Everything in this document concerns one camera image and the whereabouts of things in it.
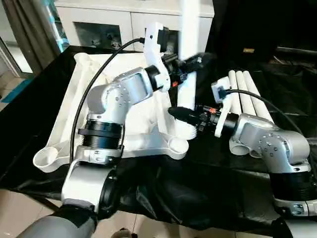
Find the white plastic tray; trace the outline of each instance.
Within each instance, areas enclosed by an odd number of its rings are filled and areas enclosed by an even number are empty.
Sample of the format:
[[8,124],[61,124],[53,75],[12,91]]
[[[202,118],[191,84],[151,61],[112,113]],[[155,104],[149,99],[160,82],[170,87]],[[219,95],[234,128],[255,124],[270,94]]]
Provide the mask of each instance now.
[[[75,55],[76,67],[47,145],[33,158],[33,164],[43,172],[50,173],[69,163],[69,139],[79,102],[92,77],[109,57],[110,55],[86,53]],[[143,53],[119,54],[98,77],[94,86],[109,83],[119,74],[140,66],[147,66]],[[168,114],[168,107],[168,93],[159,91],[153,97],[131,107],[126,119],[123,157],[167,154],[174,159],[181,159],[185,156],[188,143],[174,136],[174,118]],[[85,103],[77,129],[85,125],[87,113]],[[75,148],[81,140],[82,137],[76,134]]]

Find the black tablecloth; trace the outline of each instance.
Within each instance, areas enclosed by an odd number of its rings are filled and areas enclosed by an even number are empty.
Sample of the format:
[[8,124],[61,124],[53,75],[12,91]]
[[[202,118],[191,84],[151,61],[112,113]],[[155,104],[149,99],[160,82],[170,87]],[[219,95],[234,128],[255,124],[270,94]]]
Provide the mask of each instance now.
[[[69,47],[0,113],[1,188],[60,199],[68,166],[46,174],[33,166],[32,159],[47,143],[78,52],[110,53]],[[214,61],[198,74],[197,103],[213,105],[211,82],[230,69],[248,69],[262,96],[291,115],[306,137],[316,136],[315,71]],[[280,115],[272,112],[272,116],[281,128],[292,129]],[[125,189],[120,210],[199,230],[219,227],[269,235],[272,220],[279,216],[272,207],[265,164],[261,159],[234,156],[228,148],[228,138],[209,134],[190,141],[189,151],[180,161],[168,156],[122,159],[118,171]]]

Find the tiled floor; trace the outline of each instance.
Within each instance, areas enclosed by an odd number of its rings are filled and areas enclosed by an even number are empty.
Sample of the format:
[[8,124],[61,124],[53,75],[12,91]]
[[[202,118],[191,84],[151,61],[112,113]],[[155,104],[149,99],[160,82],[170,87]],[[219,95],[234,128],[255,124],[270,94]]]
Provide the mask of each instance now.
[[10,71],[5,72],[0,77],[0,111],[2,111],[2,109],[4,109],[8,104],[1,102],[1,100],[4,99],[23,80],[23,78],[14,77],[14,75]]
[[[60,201],[52,202],[61,205]],[[51,213],[50,209],[23,194],[0,190],[0,238],[14,238],[31,223]],[[129,229],[138,234],[139,238],[267,238],[216,228],[196,231],[120,211],[110,219],[101,221],[93,238],[110,238],[121,228]]]

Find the black cable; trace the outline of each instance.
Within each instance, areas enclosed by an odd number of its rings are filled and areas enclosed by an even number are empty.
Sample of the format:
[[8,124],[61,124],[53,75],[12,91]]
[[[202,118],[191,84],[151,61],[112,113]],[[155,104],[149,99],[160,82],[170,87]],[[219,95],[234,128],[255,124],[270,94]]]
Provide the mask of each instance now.
[[273,107],[278,113],[280,113],[281,115],[283,115],[287,120],[288,122],[295,128],[295,130],[300,133],[300,134],[303,134],[302,131],[298,128],[298,126],[293,122],[292,119],[290,119],[290,117],[288,115],[286,115],[281,109],[279,109],[278,107],[276,107],[273,103],[271,103],[269,100],[255,94],[255,93],[251,93],[249,91],[245,91],[245,90],[239,90],[239,89],[227,89],[225,90],[227,94],[230,94],[230,93],[242,93],[242,94],[248,94],[254,98],[257,98],[267,104],[269,104],[271,107]]
[[120,53],[124,48],[126,48],[127,46],[136,43],[136,42],[141,42],[144,43],[144,38],[137,38],[137,39],[133,39],[132,41],[127,42],[126,44],[124,44],[123,46],[121,46],[118,50],[116,50],[107,60],[106,62],[101,66],[101,68],[97,71],[97,73],[95,74],[95,76],[92,78],[92,80],[90,81],[90,83],[88,84],[83,97],[80,100],[80,103],[78,105],[78,109],[74,118],[74,123],[71,129],[71,135],[70,135],[70,150],[69,150],[69,163],[73,162],[74,160],[74,144],[75,144],[75,133],[76,133],[76,125],[77,125],[77,121],[79,118],[79,114],[80,111],[84,105],[85,99],[89,93],[89,90],[91,89],[91,87],[93,86],[94,82],[96,81],[96,79],[98,78],[98,76],[102,73],[102,71],[105,69],[105,67],[110,63],[111,60],[113,60],[113,58]]

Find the white cabinet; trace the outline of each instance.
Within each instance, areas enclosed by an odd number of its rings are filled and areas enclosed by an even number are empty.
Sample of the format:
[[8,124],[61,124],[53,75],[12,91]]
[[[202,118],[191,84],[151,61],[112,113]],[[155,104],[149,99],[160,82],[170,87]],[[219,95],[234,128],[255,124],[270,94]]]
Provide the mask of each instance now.
[[[177,52],[180,0],[56,0],[62,25],[71,45],[117,49],[145,36],[150,22],[171,30],[168,51]],[[201,0],[199,51],[204,52],[214,16],[211,0]],[[135,43],[127,50],[142,51]]]
[[[144,37],[145,28],[149,22],[160,22],[163,26],[167,27],[172,31],[179,31],[181,28],[181,16],[177,15],[158,15],[158,14],[147,14],[147,13],[131,13],[132,19],[132,34],[134,38]],[[212,22],[212,18],[200,17],[199,18],[199,39],[198,39],[198,50],[199,52],[204,52],[208,40],[209,30]],[[169,44],[171,44],[171,48],[177,47],[178,39],[172,35],[169,40]],[[136,51],[142,51],[143,45],[141,43],[135,43],[134,49]]]
[[129,12],[75,7],[57,11],[71,45],[117,49],[133,39]]

